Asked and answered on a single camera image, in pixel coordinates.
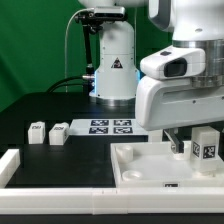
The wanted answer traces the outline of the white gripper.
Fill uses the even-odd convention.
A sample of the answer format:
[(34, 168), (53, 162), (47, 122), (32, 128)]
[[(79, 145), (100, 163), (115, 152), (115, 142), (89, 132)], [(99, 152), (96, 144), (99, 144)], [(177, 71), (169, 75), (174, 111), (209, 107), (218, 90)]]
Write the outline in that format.
[(202, 49), (169, 46), (143, 58), (140, 69), (144, 77), (136, 92), (136, 121), (147, 131), (165, 129), (174, 154), (184, 152), (175, 127), (224, 120), (224, 86), (193, 85), (205, 70)]

